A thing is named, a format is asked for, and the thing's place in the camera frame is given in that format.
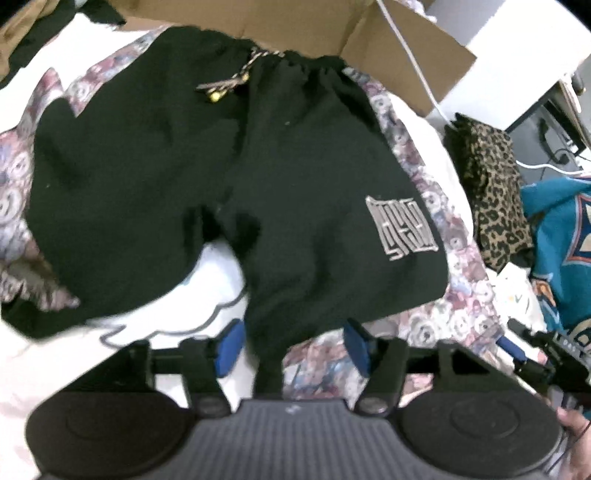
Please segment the leopard print fabric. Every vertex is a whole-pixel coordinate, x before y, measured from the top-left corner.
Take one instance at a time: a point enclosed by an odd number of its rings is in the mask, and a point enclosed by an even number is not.
[[[446,147],[472,207],[474,237],[484,263],[497,272],[509,261],[531,267],[534,243],[519,195],[523,180],[511,138],[464,115],[456,118],[457,131],[448,129]]]

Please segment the cardboard flap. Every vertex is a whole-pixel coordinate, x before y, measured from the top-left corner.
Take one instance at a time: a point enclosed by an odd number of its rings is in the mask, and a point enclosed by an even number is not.
[[[340,55],[420,115],[433,109],[374,0],[109,1],[126,16],[219,30],[270,50],[295,50],[309,57]],[[436,99],[442,100],[470,69],[474,55],[426,18],[394,0],[385,1]]]
[[[364,0],[256,0],[242,36],[309,57],[340,55],[365,8]]]
[[[149,18],[132,17],[122,10],[119,13],[125,16],[126,24],[119,27],[122,31],[155,30],[158,27],[174,25],[162,20],[150,20]]]
[[[127,11],[135,17],[197,25],[239,38],[256,0],[111,0],[115,8],[120,2],[131,3]]]
[[[392,1],[387,2],[387,8],[413,51],[433,95],[441,101],[470,69],[476,57],[409,8]],[[426,116],[433,110],[402,44],[377,4],[367,7],[341,56],[351,66],[382,82],[419,115]]]

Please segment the black device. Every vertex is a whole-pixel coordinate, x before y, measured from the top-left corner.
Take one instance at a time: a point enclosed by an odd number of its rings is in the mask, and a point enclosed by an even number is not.
[[[237,320],[175,349],[134,342],[45,400],[25,430],[43,480],[543,480],[566,444],[552,409],[468,349],[375,339],[353,321],[345,345],[369,379],[352,410],[254,398],[232,413],[217,379],[243,342]],[[171,373],[189,408],[155,390]],[[398,408],[413,373],[433,389]]]
[[[532,332],[515,319],[509,319],[509,330],[548,357],[542,365],[523,355],[513,355],[515,374],[542,395],[551,386],[564,392],[562,407],[591,409],[591,355],[577,342],[561,332]]]

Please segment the black shorts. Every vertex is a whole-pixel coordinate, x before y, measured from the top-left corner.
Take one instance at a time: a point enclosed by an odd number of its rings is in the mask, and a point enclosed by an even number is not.
[[[217,103],[195,87],[230,78],[248,40],[170,28],[76,118],[47,107],[35,138],[27,222],[82,303],[5,318],[27,335],[135,309],[225,237],[245,274],[245,322],[261,360],[339,328],[441,297],[443,243],[368,99],[337,57],[254,63]]]

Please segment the yellow drawstring tip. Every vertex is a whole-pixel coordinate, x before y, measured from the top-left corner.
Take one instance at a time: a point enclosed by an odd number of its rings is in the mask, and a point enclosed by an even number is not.
[[[226,95],[226,92],[212,92],[209,94],[209,100],[211,103],[216,103],[220,101],[224,95]]]

